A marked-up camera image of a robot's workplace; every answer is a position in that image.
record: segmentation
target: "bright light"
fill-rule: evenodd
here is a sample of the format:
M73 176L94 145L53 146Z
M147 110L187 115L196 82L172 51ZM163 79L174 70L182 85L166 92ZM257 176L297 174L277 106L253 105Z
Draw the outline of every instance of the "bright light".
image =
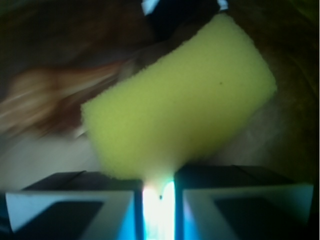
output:
M169 182L162 199L152 187L143 190L143 217L146 240L175 238L175 184Z
M159 0L143 0L141 5L144 15L152 13L155 7L157 6L158 2Z

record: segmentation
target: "glowing gap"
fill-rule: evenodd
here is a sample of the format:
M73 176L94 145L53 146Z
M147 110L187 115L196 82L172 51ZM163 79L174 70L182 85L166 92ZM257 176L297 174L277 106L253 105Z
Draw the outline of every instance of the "glowing gap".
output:
M174 240L175 183L164 188L162 199L152 187L145 187L143 197L144 235L146 240Z

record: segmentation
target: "brown surface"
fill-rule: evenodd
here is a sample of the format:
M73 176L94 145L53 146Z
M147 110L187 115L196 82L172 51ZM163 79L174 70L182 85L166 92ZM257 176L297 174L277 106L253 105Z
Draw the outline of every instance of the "brown surface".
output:
M152 42L139 1L85 2L48 1L0 18L1 91L11 76L30 66L89 67ZM308 7L319 4L315 2L229 0L227 14L253 39L276 78L278 93L208 162L265 166L315 183L314 211L319 211L319 8ZM175 47L199 27L189 22L160 48ZM161 55L153 54L154 49L146 50L135 62L143 66Z

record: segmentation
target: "yellow sponge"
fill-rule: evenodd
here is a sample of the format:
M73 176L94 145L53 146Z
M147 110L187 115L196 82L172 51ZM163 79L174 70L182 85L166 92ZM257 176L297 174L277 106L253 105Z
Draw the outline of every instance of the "yellow sponge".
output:
M252 40L225 14L191 40L82 106L105 172L161 188L216 151L276 91Z

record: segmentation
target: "black object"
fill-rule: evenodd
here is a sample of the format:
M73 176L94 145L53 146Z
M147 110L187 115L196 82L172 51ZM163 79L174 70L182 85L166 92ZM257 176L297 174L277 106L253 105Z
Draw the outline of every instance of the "black object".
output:
M264 198L216 200L232 229L242 240L298 240L303 226Z
M118 180L109 178L100 172L62 172L48 176L26 188L23 191L133 191L134 223L136 239L144 239L143 182L141 180ZM27 225L12 233L9 224L6 203L0 199L0 209L6 213L0 215L0 239L48 239L76 240L86 229L90 221L99 211L101 202L64 201L51 205Z
M182 167L174 175L175 183L175 239L184 239L184 210L183 210L183 191L188 189L217 189L217 188L237 188L237 187L251 187L251 186L274 186L274 185L289 185L294 182L286 177L269 171L263 167L258 166L207 166L207 165L186 165ZM235 201L238 207L251 200ZM256 205L262 204L261 201L254 201ZM220 202L220 208L225 210L228 202ZM266 208L275 210L270 205L265 205ZM243 232L240 232L241 239L247 239Z
M77 240L102 205L99 201L54 203L15 232L14 239Z
M169 39L179 25L194 17L205 6L209 21L220 10L216 0L160 0L153 12L147 15L158 41Z

